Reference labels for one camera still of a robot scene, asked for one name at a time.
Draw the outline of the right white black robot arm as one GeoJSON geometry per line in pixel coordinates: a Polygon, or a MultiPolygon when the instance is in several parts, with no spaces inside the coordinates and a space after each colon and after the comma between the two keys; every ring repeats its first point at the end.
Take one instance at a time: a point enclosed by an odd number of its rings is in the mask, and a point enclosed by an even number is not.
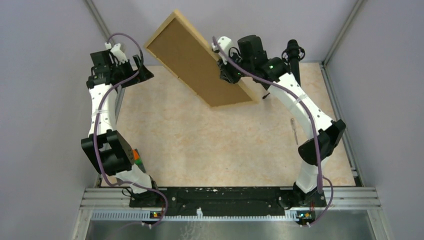
{"type": "Polygon", "coordinates": [[[346,124],[324,113],[303,90],[299,63],[305,50],[291,39],[280,57],[269,58],[261,38],[255,34],[237,42],[226,36],[213,37],[211,49],[219,55],[220,79],[235,85],[243,77],[252,78],[277,98],[301,126],[307,141],[298,147],[303,162],[294,183],[293,200],[299,206],[307,206],[314,198],[314,190],[323,191],[323,167],[339,145],[346,124]]]}

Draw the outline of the wooden picture frame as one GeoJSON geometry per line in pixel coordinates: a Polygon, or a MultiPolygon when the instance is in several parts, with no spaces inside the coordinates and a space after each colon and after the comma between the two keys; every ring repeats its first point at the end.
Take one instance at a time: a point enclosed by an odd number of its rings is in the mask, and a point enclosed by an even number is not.
{"type": "Polygon", "coordinates": [[[230,84],[220,78],[219,56],[178,9],[159,26],[144,48],[210,108],[259,102],[242,80],[230,84]]]}

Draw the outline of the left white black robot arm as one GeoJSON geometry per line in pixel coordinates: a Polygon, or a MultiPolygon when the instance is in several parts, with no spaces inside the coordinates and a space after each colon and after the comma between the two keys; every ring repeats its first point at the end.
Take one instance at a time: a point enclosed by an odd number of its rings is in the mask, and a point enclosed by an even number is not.
{"type": "Polygon", "coordinates": [[[91,99],[91,125],[88,136],[81,140],[81,148],[95,170],[118,181],[128,183],[149,207],[160,202],[150,175],[141,170],[135,150],[117,130],[116,100],[118,88],[126,88],[154,77],[144,66],[143,55],[134,55],[137,67],[118,50],[103,50],[90,54],[93,62],[86,86],[91,99]]]}

